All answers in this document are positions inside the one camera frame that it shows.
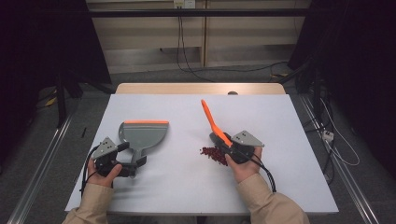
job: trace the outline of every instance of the orange brush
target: orange brush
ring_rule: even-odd
[[[221,138],[221,140],[223,140],[228,147],[231,147],[233,143],[230,141],[230,139],[227,138],[224,132],[215,124],[215,121],[213,120],[212,115],[210,114],[209,107],[207,107],[205,100],[201,100],[201,103],[202,103],[202,107],[204,108],[207,120],[209,120],[210,127],[212,128],[213,133],[219,138]]]

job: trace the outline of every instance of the cable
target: cable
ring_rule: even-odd
[[[88,176],[86,182],[88,182],[88,180],[91,178],[91,176],[95,175],[96,173],[98,173],[97,171],[93,172],[92,174],[90,174],[90,176]]]
[[[188,70],[188,71],[182,69],[181,66],[180,66],[180,63],[178,62],[178,50],[179,50],[179,48],[180,48],[180,37],[181,37],[181,41],[182,41],[182,44],[183,44],[184,59],[186,60],[187,67],[189,67],[189,70]],[[199,79],[202,79],[202,80],[205,80],[205,81],[209,81],[209,82],[215,82],[215,81],[213,81],[213,80],[210,80],[210,79],[207,79],[207,78],[204,78],[204,77],[199,77],[199,76],[196,75],[196,74],[192,71],[192,69],[190,68],[189,61],[187,60],[186,48],[184,47],[183,20],[181,19],[181,17],[178,17],[177,66],[178,66],[178,68],[179,68],[181,71],[183,71],[183,72],[190,72],[190,73],[192,73],[195,77],[198,77]]]
[[[267,81],[268,83],[270,83],[272,81],[272,77],[273,77],[273,70],[272,70],[272,65],[270,66],[270,79]]]
[[[330,109],[331,117],[332,117],[332,108],[331,108],[331,105],[330,105],[330,93],[329,93],[329,91],[328,91],[327,89],[321,89],[321,90],[320,90],[320,95],[321,95],[321,92],[322,92],[322,91],[325,91],[325,95],[323,96],[323,98],[324,98],[325,101],[326,101],[326,105],[327,105],[328,108]],[[316,129],[306,130],[305,133],[311,133],[311,132],[317,132],[317,131],[321,132],[323,129],[327,128],[327,127],[331,124],[331,122],[330,122],[329,119],[326,121],[325,124],[322,124],[322,123],[321,123],[321,122],[323,121],[323,119],[322,119],[322,114],[323,114],[323,112],[324,112],[324,108],[321,108],[321,109],[320,109],[320,117],[319,117],[319,118],[314,117],[313,119],[311,119],[311,120],[309,120],[309,121],[303,123],[303,127],[305,127],[306,125],[309,124],[310,121],[316,120],[317,123],[318,123],[318,126],[319,126],[319,127],[316,128]]]
[[[335,141],[335,139],[332,140],[332,146],[331,147],[334,147],[334,141]],[[324,145],[324,142],[321,141],[321,143],[322,143],[323,147],[326,149],[326,146]],[[332,150],[327,152],[326,163],[325,163],[325,165],[322,168],[322,173],[324,175],[326,174],[326,170],[327,170],[327,167],[328,167],[329,163],[332,166],[332,177],[330,177],[330,181],[327,183],[328,185],[330,185],[334,181],[334,177],[335,177],[334,164],[332,162]]]
[[[85,160],[84,169],[83,169],[83,171],[82,171],[81,189],[79,190],[79,191],[81,191],[81,197],[82,197],[82,194],[84,193],[84,189],[85,189],[85,186],[87,185],[88,179],[92,176],[92,175],[90,175],[90,176],[88,177],[88,179],[85,179],[85,177],[87,176],[88,162],[90,161],[90,158],[91,158],[93,152],[94,152],[98,147],[99,147],[99,146],[94,147],[94,148],[90,151],[90,153],[88,153],[87,159]]]
[[[338,159],[340,159],[343,163],[348,164],[348,165],[351,165],[351,166],[357,166],[357,165],[359,165],[359,163],[361,162],[361,159],[359,158],[358,153],[356,153],[356,151],[355,151],[355,149],[353,148],[353,146],[351,146],[351,145],[348,143],[348,141],[345,139],[345,137],[344,137],[343,135],[341,135],[341,133],[338,131],[337,127],[335,127],[335,124],[334,124],[334,122],[332,121],[330,112],[329,112],[329,110],[328,110],[326,104],[323,102],[323,100],[322,100],[321,98],[320,98],[320,101],[323,103],[324,108],[325,108],[327,114],[329,115],[329,119],[330,119],[330,121],[332,122],[332,126],[334,127],[335,131],[336,131],[336,132],[341,136],[341,138],[349,145],[350,149],[353,151],[353,153],[355,154],[355,156],[356,156],[356,158],[358,159],[358,161],[357,161],[356,163],[351,163],[351,162],[345,161],[345,160],[341,157],[340,154],[338,154],[336,151],[334,151],[334,149],[332,149],[332,147],[330,147],[330,150],[331,150],[331,151],[334,153],[334,155],[335,155]]]
[[[312,118],[311,120],[306,121],[306,122],[302,123],[301,125],[302,125],[303,127],[305,127],[306,125],[308,125],[309,123],[311,123],[311,122],[314,121],[314,120],[316,120],[316,118]]]
[[[187,54],[186,54],[186,49],[185,49],[185,44],[184,44],[184,29],[183,29],[183,20],[181,17],[178,17],[178,41],[177,41],[177,66],[178,68],[183,71],[183,72],[188,72],[188,73],[192,73],[195,77],[198,77],[200,79],[203,79],[205,81],[210,81],[210,82],[215,82],[213,80],[204,78],[204,77],[199,77],[198,75],[196,75],[196,72],[206,72],[206,71],[224,71],[224,72],[255,72],[255,71],[260,71],[266,68],[270,68],[271,69],[271,73],[272,73],[272,67],[277,65],[277,64],[281,64],[281,63],[287,63],[287,62],[278,62],[278,63],[272,63],[270,65],[266,65],[264,67],[260,67],[260,68],[253,68],[253,69],[247,69],[247,70],[238,70],[238,69],[223,69],[223,68],[206,68],[206,69],[197,69],[197,70],[192,70],[189,62],[187,60]],[[183,69],[180,66],[179,60],[178,60],[178,53],[179,53],[179,49],[180,49],[180,38],[181,38],[181,42],[182,42],[182,48],[183,48],[183,54],[184,54],[184,59],[186,61],[186,64],[188,66],[188,70]]]
[[[254,153],[253,153],[253,155],[260,161],[260,163],[258,163],[257,161],[253,160],[252,158],[250,158],[249,156],[245,155],[245,153],[242,153],[242,152],[239,151],[239,150],[236,150],[236,152],[237,152],[239,155],[241,155],[242,157],[244,157],[244,158],[246,158],[246,159],[252,161],[252,162],[255,163],[256,165],[260,166],[260,167],[265,171],[265,173],[267,173],[267,175],[268,175],[268,180],[270,181],[270,184],[271,184],[271,187],[272,187],[272,192],[275,193],[275,192],[276,192],[276,184],[275,184],[274,177],[271,175],[271,172],[264,166],[264,163],[262,163],[262,160],[261,160],[256,154],[254,154]]]

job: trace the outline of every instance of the gray dustpan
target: gray dustpan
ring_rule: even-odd
[[[142,151],[160,143],[166,135],[167,120],[126,120],[120,125],[119,138],[122,143],[129,142],[134,150],[132,164],[142,159]]]

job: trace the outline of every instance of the table surface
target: table surface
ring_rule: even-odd
[[[179,86],[153,86],[174,88],[175,85]],[[236,85],[219,84],[221,88],[213,89],[218,90],[215,95],[121,94],[120,90],[112,95],[93,147],[107,136],[119,144],[118,128],[127,119],[167,119],[170,126],[161,143],[147,149],[148,163],[139,169],[135,179],[116,178],[116,192],[108,211],[128,215],[248,214],[235,190],[231,169],[200,155],[202,147],[213,145],[208,137],[210,126],[200,104],[200,100],[205,99],[215,122],[223,131],[233,135],[243,128],[264,142],[262,159],[274,176],[278,192],[291,197],[307,213],[338,212],[289,96],[284,93],[216,95],[243,89],[235,89]],[[245,90],[254,89],[250,89],[248,84],[242,86]],[[123,151],[118,160],[128,161],[131,157],[131,152]],[[265,172],[261,171],[261,174],[268,182]],[[80,183],[81,175],[66,211],[79,205]]]
[[[116,94],[286,94],[278,83],[122,83]]]

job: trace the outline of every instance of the red debris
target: red debris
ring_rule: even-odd
[[[219,164],[228,166],[225,160],[225,154],[218,147],[203,147],[200,151],[201,155],[207,155],[207,157],[213,161],[218,161]]]

